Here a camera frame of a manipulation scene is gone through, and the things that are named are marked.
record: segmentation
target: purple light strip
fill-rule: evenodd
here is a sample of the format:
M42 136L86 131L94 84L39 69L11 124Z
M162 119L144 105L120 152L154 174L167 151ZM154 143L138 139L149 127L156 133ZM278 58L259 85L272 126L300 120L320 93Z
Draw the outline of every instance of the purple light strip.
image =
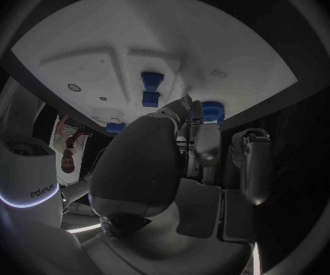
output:
M27 205L16 205L14 203L10 203L9 201L5 200L1 194L0 194L0 199L7 205L11 206L11 207L15 207L15 208L29 208L29 207L33 207L33 206L36 206L38 204L41 204L42 202L45 202L46 200L50 199L51 197L53 197L59 190L59 185L57 183L57 188L54 192L52 192L48 197L45 197L44 199L36 202L36 203L29 203Z

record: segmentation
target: dark background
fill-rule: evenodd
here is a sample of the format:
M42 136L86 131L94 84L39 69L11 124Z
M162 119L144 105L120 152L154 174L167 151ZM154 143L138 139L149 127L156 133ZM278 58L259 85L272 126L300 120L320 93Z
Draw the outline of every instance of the dark background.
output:
M330 13L330 0L319 1ZM0 68L0 89L7 78L8 74ZM55 108L47 106L38 123L50 126L55 113ZM223 132L223 147L228 146L234 133L249 127L262 127L270 133L276 162L271 198L257 209L257 239L262 270L266 271L305 237L330 195L330 86L298 104ZM46 137L39 130L34 134L41 139ZM90 150L86 150L81 175L90 169L97 153L109 141L97 133L89 139ZM0 271L13 270L1 251L0 260L4 262ZM318 271L330 274L330 244L306 273Z

